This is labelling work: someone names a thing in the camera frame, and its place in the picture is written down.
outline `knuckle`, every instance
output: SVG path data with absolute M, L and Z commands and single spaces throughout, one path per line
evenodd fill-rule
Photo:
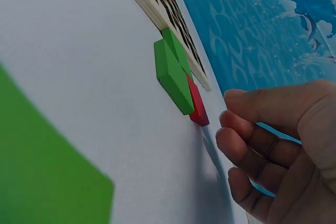
M 255 91 L 252 91 L 256 96 L 264 96 L 267 94 L 267 89 L 257 89 Z
M 308 82 L 307 85 L 313 89 L 334 92 L 336 90 L 336 84 L 333 81 L 318 79 L 312 82 Z

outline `white surface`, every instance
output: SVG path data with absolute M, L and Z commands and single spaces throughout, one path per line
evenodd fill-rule
M 0 62 L 52 124 L 114 180 L 114 224 L 247 223 L 227 188 L 221 200 L 201 129 L 156 80 L 153 43 L 161 35 L 134 0 L 0 5 Z M 213 88 L 200 91 L 214 141 L 225 105 L 194 40 Z M 227 171 L 231 164 L 220 157 Z

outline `wooden block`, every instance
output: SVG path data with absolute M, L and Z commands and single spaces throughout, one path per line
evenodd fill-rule
M 176 106 L 184 115 L 194 112 L 187 76 L 169 48 L 162 39 L 154 43 L 156 77 Z
M 194 108 L 195 108 L 194 113 L 190 114 L 190 119 L 200 126 L 207 126 L 209 125 L 209 119 L 206 114 L 204 104 L 203 104 L 201 95 L 199 93 L 198 87 L 187 74 L 186 76 L 187 76 L 190 93 L 191 93 L 192 100 L 194 103 Z
M 163 29 L 161 31 L 162 36 L 164 40 L 167 42 L 170 49 L 173 51 L 175 57 L 179 61 L 181 67 L 183 70 L 189 75 L 191 79 L 193 79 L 193 75 L 191 74 L 190 66 L 185 54 L 185 50 L 180 43 L 180 41 L 177 39 L 177 37 L 174 35 L 173 31 L 171 31 L 169 28 Z

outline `green object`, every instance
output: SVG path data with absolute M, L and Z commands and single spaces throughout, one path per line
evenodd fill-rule
M 185 50 L 182 44 L 179 42 L 173 31 L 169 28 L 163 29 L 161 31 L 163 39 L 168 43 L 170 49 L 174 53 L 175 57 L 179 61 L 183 70 L 189 75 L 191 79 L 193 79 L 193 75 L 191 74 L 190 66 L 188 63 L 188 59 L 186 57 Z
M 0 223 L 108 224 L 111 180 L 39 114 L 1 65 L 0 108 Z
M 154 43 L 156 77 L 184 115 L 194 112 L 187 76 L 167 42 Z

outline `finger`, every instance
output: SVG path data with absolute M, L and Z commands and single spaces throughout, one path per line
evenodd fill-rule
M 288 136 L 291 136 L 297 140 L 300 140 L 300 136 L 298 133 L 297 129 L 294 128 L 290 128 L 290 127 L 285 127 L 285 126 L 278 126 L 278 125 L 274 125 L 274 124 L 269 124 L 268 126 L 272 127 L 273 129 L 277 130 L 278 132 L 281 132 L 283 134 L 286 134 Z
M 252 151 L 232 129 L 222 128 L 216 135 L 217 146 L 238 168 L 242 169 L 257 184 L 270 192 L 278 192 L 287 169 L 267 161 Z
M 315 104 L 328 97 L 335 84 L 318 80 L 306 84 L 252 92 L 229 90 L 229 110 L 249 122 L 264 122 L 296 130 L 300 119 Z
M 289 168 L 300 153 L 301 145 L 283 140 L 229 110 L 225 111 L 219 120 L 222 127 L 233 129 L 250 148 L 275 164 Z
M 228 180 L 234 201 L 253 217 L 265 223 L 273 198 L 254 188 L 240 169 L 232 168 Z

